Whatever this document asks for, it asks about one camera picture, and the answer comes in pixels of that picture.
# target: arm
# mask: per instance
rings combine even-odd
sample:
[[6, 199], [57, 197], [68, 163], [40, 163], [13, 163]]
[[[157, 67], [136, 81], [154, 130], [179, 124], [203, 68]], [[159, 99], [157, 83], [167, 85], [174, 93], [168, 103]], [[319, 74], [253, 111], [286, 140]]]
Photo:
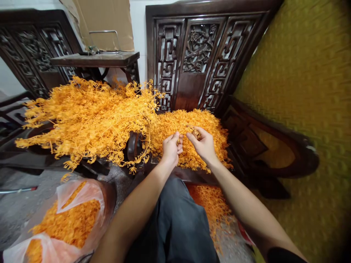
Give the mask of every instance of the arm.
[[182, 136], [178, 132], [163, 141], [161, 161], [117, 210], [91, 263], [124, 261], [132, 243], [149, 220], [170, 173], [178, 164], [178, 154], [183, 152], [182, 144]]
[[217, 158], [212, 135], [200, 127], [194, 128], [200, 133], [201, 140], [198, 141], [191, 133], [186, 134], [187, 138], [215, 175], [235, 216], [265, 260], [269, 249], [273, 247], [285, 248], [306, 260], [270, 211]]

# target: dark gray pants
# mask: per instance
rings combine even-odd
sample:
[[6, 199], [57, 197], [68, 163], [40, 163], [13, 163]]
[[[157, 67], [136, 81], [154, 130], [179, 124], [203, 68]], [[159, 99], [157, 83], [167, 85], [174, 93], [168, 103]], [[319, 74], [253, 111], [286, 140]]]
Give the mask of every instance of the dark gray pants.
[[204, 208], [183, 181], [170, 177], [125, 262], [219, 262]]

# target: red plastic bag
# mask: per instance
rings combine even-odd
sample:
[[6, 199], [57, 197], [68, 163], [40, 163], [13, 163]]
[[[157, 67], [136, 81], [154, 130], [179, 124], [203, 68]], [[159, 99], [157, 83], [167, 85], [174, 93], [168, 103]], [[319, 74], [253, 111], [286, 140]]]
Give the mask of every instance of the red plastic bag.
[[[79, 191], [75, 199], [68, 206], [62, 209], [63, 205], [68, 201], [73, 192], [84, 181], [87, 181], [87, 183]], [[85, 240], [83, 248], [78, 249], [77, 247], [69, 245], [64, 241], [50, 238], [45, 232], [35, 236], [33, 236], [30, 232], [34, 226], [42, 222], [46, 211], [53, 206], [56, 200], [58, 214], [93, 199], [100, 202], [100, 211], [96, 215], [93, 229], [88, 235], [88, 238]], [[20, 237], [12, 244], [10, 248], [4, 251], [4, 263], [28, 262], [26, 251], [32, 239], [41, 240], [42, 263], [74, 262], [81, 256], [91, 253], [95, 248], [97, 248], [101, 237], [109, 225], [115, 203], [115, 191], [111, 185], [105, 182], [99, 182], [94, 179], [82, 179], [73, 180], [57, 187], [56, 193], [50, 197], [29, 220]]]

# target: carved wooden chair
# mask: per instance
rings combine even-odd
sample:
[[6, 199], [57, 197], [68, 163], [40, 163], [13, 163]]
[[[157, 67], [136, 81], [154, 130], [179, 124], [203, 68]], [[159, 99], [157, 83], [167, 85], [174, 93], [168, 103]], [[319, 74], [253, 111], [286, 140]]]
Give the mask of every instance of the carved wooden chair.
[[[158, 113], [207, 109], [229, 130], [233, 174], [267, 198], [289, 198], [277, 177], [314, 172], [310, 140], [258, 115], [234, 99], [237, 84], [282, 0], [181, 1], [146, 6], [148, 78], [166, 96]], [[132, 134], [128, 158], [140, 152]], [[152, 168], [155, 160], [143, 166]], [[192, 183], [216, 185], [212, 174], [176, 167]]]
[[[10, 167], [33, 175], [39, 175], [44, 169], [67, 172], [63, 163], [69, 157], [55, 160], [50, 151], [37, 145], [29, 149], [16, 147], [16, 138], [26, 138], [38, 130], [23, 130], [24, 123], [21, 121], [24, 121], [24, 117], [11, 112], [24, 107], [21, 100], [48, 98], [52, 88], [66, 84], [75, 74], [75, 69], [56, 67], [50, 59], [78, 52], [81, 52], [80, 45], [63, 10], [21, 9], [0, 12], [0, 56], [27, 90], [0, 102], [0, 117], [5, 119], [0, 127], [6, 129], [3, 131], [5, 136], [0, 139], [0, 167]], [[82, 160], [77, 168], [75, 172], [90, 178], [109, 173], [99, 163], [91, 165], [86, 160]]]

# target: person's left hand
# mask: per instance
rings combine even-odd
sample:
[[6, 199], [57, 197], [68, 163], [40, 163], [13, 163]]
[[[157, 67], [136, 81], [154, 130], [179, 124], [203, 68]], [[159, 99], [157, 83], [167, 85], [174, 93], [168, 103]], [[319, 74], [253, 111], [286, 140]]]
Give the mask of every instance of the person's left hand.
[[179, 160], [178, 154], [183, 152], [183, 135], [179, 134], [179, 132], [172, 134], [163, 141], [162, 147], [161, 162], [166, 163], [172, 168], [176, 167]]

